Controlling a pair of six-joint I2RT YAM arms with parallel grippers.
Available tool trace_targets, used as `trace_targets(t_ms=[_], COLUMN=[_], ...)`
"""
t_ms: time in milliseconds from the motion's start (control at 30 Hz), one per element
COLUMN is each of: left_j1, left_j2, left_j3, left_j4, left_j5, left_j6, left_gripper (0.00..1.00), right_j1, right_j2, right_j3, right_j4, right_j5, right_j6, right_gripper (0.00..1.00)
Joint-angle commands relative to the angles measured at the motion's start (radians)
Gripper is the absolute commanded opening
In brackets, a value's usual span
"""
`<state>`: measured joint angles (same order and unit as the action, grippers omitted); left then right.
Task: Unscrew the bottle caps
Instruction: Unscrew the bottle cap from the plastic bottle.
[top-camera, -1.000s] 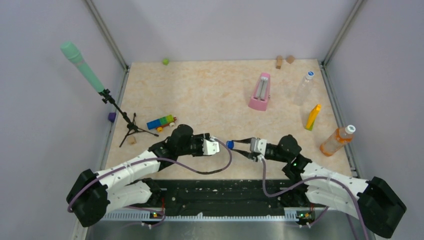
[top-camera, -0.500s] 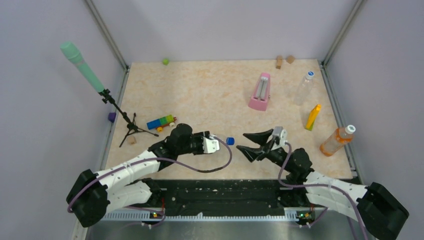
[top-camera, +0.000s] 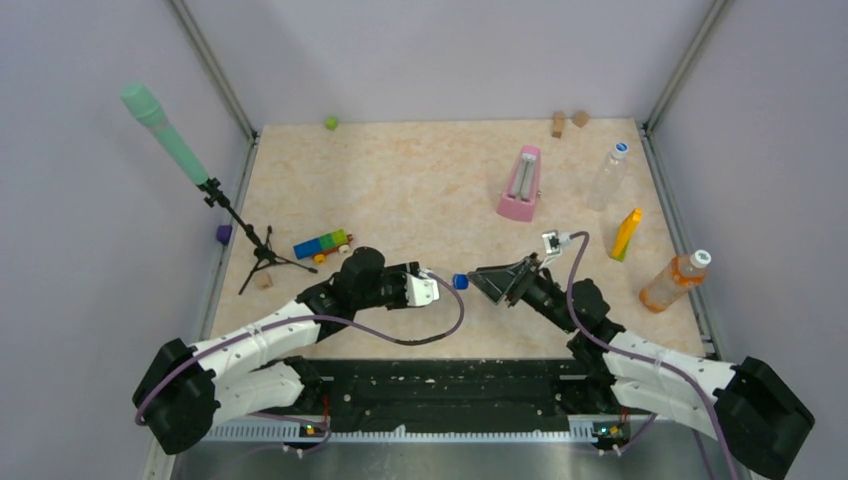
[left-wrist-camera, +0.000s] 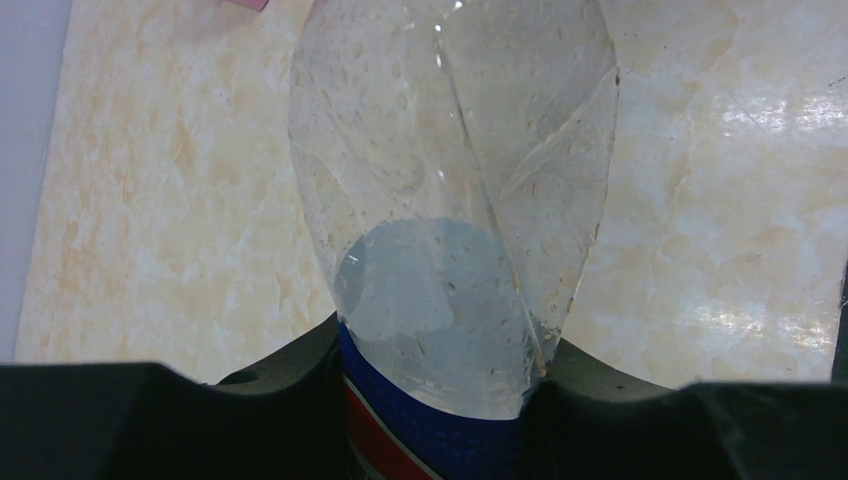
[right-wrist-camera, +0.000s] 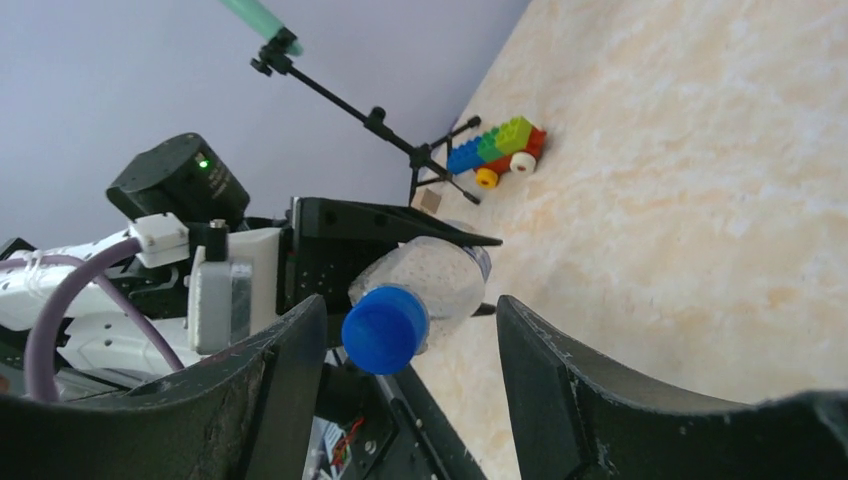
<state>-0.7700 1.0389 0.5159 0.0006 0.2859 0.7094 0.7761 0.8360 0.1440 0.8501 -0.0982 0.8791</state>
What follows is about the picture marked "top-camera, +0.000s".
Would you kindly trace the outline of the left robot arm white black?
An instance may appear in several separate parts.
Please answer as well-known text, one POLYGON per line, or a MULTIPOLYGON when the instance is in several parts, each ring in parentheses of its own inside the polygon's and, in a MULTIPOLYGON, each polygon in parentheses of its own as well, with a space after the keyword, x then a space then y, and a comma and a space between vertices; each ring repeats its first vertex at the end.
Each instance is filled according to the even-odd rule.
POLYGON ((421 308, 439 297, 418 263, 388 266, 378 250, 359 247, 328 279, 258 321, 191 345, 164 344, 132 397, 134 421, 174 455, 233 419, 275 407, 308 413, 319 404, 320 379, 291 351, 353 325, 362 310, 421 308))

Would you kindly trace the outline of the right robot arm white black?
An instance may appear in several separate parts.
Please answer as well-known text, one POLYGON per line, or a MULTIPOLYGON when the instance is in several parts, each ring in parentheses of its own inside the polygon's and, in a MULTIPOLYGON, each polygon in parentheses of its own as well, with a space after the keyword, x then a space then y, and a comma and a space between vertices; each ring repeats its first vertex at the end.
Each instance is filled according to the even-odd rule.
POLYGON ((598 376, 586 385, 600 412, 619 405, 674 420, 722 441, 729 454, 767 479, 783 479, 815 425, 811 411, 766 362, 733 364, 652 343, 613 322, 590 278, 556 282, 531 254, 480 267, 469 282, 493 303, 524 303, 571 334, 575 360, 598 376))

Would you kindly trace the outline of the blue bottle cap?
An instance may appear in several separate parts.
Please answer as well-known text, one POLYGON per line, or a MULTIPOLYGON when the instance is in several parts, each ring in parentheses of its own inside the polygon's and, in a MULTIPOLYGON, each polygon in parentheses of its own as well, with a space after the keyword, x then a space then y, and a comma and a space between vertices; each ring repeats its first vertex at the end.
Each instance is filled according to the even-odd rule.
POLYGON ((466 290, 469 288, 469 280, 465 274, 454 274, 451 283, 456 290, 466 290))

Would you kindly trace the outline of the clear bottle blue label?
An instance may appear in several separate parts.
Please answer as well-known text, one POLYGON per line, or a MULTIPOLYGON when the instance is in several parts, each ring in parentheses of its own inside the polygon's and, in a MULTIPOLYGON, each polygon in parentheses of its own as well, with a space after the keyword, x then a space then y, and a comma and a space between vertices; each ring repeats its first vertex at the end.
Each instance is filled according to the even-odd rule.
POLYGON ((445 267, 432 267, 430 269, 430 274, 435 275, 440 279, 439 285, 441 290, 455 289, 453 284, 453 276, 455 272, 453 270, 445 267))

